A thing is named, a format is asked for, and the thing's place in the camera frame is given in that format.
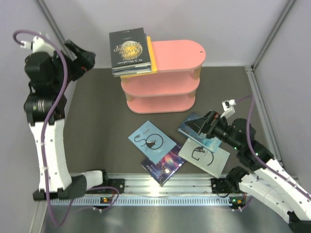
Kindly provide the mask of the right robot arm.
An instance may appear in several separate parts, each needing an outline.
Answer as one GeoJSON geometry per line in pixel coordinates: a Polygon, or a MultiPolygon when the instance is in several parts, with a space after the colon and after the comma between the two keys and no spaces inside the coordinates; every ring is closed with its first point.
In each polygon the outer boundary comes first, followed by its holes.
{"type": "Polygon", "coordinates": [[[311,231],[311,195],[286,170],[275,156],[255,139],[249,120],[225,117],[209,111],[204,117],[187,120],[185,125],[199,136],[218,138],[237,151],[243,167],[233,168],[225,183],[231,192],[244,192],[277,213],[294,233],[311,231]]]}

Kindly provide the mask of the black moon cover book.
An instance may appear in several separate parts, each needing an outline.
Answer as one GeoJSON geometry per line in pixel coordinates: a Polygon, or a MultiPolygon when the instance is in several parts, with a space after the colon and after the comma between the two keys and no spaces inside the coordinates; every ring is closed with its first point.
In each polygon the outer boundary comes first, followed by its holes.
{"type": "Polygon", "coordinates": [[[112,70],[151,65],[144,29],[109,33],[112,70]]]}

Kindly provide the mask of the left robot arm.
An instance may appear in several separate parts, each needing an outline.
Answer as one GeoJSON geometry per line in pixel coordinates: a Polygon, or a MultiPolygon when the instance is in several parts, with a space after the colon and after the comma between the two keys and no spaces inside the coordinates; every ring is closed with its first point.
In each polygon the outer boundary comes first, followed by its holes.
{"type": "Polygon", "coordinates": [[[75,54],[75,59],[60,58],[55,48],[39,36],[25,44],[32,54],[25,59],[30,93],[24,111],[34,136],[40,171],[34,200],[72,200],[83,197],[93,187],[100,193],[110,187],[102,169],[71,176],[67,168],[63,139],[67,103],[64,91],[70,82],[93,69],[96,55],[71,40],[67,40],[65,46],[75,54]]]}

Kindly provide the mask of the navy blue book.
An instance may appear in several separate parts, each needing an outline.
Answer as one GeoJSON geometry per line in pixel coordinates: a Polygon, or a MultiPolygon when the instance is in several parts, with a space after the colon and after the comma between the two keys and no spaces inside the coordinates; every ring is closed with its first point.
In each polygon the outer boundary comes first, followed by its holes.
{"type": "Polygon", "coordinates": [[[148,73],[152,71],[151,65],[139,66],[139,67],[128,67],[124,69],[112,70],[113,76],[119,77],[123,75],[134,75],[140,73],[148,73]]]}

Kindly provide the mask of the teal ocean cover book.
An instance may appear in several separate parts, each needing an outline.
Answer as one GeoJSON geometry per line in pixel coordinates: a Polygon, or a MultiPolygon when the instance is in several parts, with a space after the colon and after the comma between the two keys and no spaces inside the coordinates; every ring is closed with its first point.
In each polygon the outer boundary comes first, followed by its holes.
{"type": "Polygon", "coordinates": [[[208,149],[210,152],[215,152],[221,144],[221,140],[212,137],[207,138],[207,134],[199,132],[201,126],[196,122],[197,119],[202,118],[195,112],[192,112],[178,127],[178,131],[185,135],[188,139],[193,140],[200,146],[208,149]]]}

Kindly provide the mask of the yellow book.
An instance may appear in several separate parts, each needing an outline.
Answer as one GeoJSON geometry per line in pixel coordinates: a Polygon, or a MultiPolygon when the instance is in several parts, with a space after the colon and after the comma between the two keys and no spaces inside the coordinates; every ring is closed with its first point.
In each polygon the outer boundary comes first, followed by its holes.
{"type": "Polygon", "coordinates": [[[120,76],[121,79],[157,73],[156,59],[155,59],[154,50],[152,47],[151,37],[147,36],[146,40],[147,40],[147,45],[148,45],[148,50],[149,50],[149,56],[151,59],[151,71],[150,72],[138,72],[136,74],[131,74],[131,75],[123,75],[123,76],[120,76]]]}

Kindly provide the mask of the light blue cat book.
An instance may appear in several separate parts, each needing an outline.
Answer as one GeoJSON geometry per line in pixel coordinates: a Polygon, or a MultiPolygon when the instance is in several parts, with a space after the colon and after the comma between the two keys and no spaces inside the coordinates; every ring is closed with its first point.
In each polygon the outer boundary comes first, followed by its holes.
{"type": "Polygon", "coordinates": [[[177,145],[150,121],[141,125],[128,139],[154,164],[177,145]]]}

